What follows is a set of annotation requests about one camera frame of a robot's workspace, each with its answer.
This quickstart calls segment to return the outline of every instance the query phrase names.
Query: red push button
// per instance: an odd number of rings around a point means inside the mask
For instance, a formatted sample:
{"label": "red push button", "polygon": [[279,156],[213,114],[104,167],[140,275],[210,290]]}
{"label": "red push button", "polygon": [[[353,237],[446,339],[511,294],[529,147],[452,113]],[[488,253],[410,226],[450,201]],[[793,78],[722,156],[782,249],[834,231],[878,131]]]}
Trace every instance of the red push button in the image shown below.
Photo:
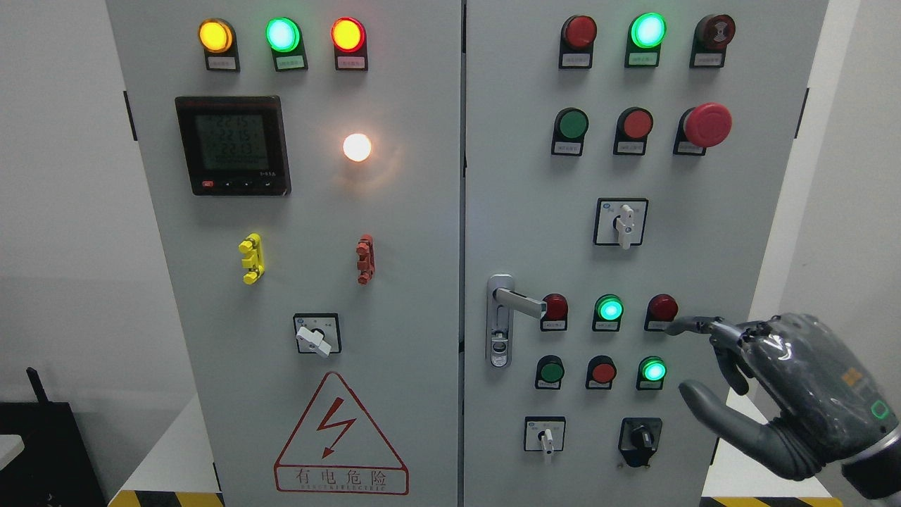
{"label": "red push button", "polygon": [[591,16],[572,16],[563,24],[563,41],[574,50],[587,49],[597,37],[597,25]]}
{"label": "red push button", "polygon": [[678,304],[669,294],[658,294],[648,303],[651,320],[672,321],[678,314]]}
{"label": "red push button", "polygon": [[695,36],[708,50],[722,50],[735,37],[735,20],[728,14],[711,14],[695,28]]}
{"label": "red push button", "polygon": [[548,304],[548,310],[544,314],[544,320],[563,320],[569,312],[569,304],[566,298],[560,294],[548,294],[544,297]]}
{"label": "red push button", "polygon": [[620,115],[619,127],[623,134],[630,139],[642,139],[651,133],[654,126],[654,118],[645,109],[633,107],[626,109]]}
{"label": "red push button", "polygon": [[597,383],[610,383],[616,377],[616,368],[612,364],[601,363],[591,370],[591,380]]}
{"label": "red push button", "polygon": [[725,141],[732,130],[732,115],[726,106],[707,102],[688,113],[682,128],[689,142],[710,148]]}

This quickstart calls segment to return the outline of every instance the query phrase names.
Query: illuminated light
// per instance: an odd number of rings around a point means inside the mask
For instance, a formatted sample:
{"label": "illuminated light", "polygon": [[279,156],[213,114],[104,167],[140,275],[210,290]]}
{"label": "illuminated light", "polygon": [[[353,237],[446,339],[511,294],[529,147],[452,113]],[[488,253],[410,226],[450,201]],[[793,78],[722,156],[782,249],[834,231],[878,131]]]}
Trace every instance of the illuminated light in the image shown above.
{"label": "illuminated light", "polygon": [[338,18],[332,25],[332,42],[341,51],[353,53],[362,48],[365,41],[366,30],[363,24],[353,18]]}
{"label": "illuminated light", "polygon": [[635,18],[629,33],[632,42],[639,48],[656,48],[667,34],[667,22],[660,14],[645,13]]}
{"label": "illuminated light", "polygon": [[603,320],[617,320],[623,314],[623,303],[616,296],[605,296],[597,303],[597,316]]}
{"label": "illuminated light", "polygon": [[300,29],[287,18],[273,18],[266,25],[266,40],[273,50],[289,53],[300,43]]}
{"label": "illuminated light", "polygon": [[667,366],[663,363],[662,359],[656,356],[645,358],[642,361],[640,368],[642,370],[642,377],[651,382],[661,381],[667,374]]}
{"label": "illuminated light", "polygon": [[365,134],[351,134],[344,139],[344,155],[355,162],[362,162],[372,153],[372,142]]}
{"label": "illuminated light", "polygon": [[234,33],[232,27],[221,19],[208,19],[197,29],[200,43],[211,53],[224,53],[232,47]]}

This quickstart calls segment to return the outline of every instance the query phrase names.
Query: red triangle warning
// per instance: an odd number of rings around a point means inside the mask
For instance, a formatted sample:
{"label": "red triangle warning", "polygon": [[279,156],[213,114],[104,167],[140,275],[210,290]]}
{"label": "red triangle warning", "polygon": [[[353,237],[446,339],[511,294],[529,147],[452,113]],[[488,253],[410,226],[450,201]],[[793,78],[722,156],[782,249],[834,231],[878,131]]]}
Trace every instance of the red triangle warning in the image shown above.
{"label": "red triangle warning", "polygon": [[338,372],[325,374],[273,468],[281,492],[410,491],[404,460]]}

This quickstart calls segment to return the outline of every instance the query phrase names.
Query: green indicator light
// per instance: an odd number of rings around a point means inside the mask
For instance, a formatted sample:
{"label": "green indicator light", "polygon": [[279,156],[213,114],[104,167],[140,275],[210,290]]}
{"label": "green indicator light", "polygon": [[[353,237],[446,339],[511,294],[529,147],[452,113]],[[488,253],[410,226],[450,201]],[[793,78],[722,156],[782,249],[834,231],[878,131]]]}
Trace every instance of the green indicator light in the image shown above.
{"label": "green indicator light", "polygon": [[648,357],[642,361],[642,376],[651,382],[663,380],[667,374],[667,366],[659,357]]}
{"label": "green indicator light", "polygon": [[879,420],[885,419],[888,417],[888,414],[891,413],[891,410],[888,409],[888,405],[882,400],[873,403],[873,406],[869,408],[869,411],[873,412],[873,416]]}
{"label": "green indicator light", "polygon": [[556,363],[548,363],[542,366],[542,380],[546,383],[556,383],[563,378],[563,367]]}
{"label": "green indicator light", "polygon": [[581,111],[569,111],[560,119],[560,133],[576,139],[588,130],[588,117]]}
{"label": "green indicator light", "polygon": [[623,303],[616,296],[605,296],[597,303],[597,316],[603,320],[617,320],[623,314]]}
{"label": "green indicator light", "polygon": [[287,18],[274,18],[266,25],[266,40],[273,50],[289,53],[300,43],[300,29]]}
{"label": "green indicator light", "polygon": [[635,18],[629,31],[632,42],[645,50],[656,48],[667,34],[667,22],[657,13],[646,13]]}

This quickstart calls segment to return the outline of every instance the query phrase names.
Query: yellow terminal block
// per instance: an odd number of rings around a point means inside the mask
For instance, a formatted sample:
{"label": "yellow terminal block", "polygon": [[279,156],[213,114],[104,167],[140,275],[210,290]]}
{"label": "yellow terminal block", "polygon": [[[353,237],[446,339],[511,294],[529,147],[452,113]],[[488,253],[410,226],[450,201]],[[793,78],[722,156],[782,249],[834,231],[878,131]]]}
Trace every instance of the yellow terminal block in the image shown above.
{"label": "yellow terminal block", "polygon": [[266,272],[266,264],[263,262],[263,240],[257,233],[250,233],[238,244],[238,252],[244,254],[241,259],[241,267],[246,269],[244,283],[253,285]]}

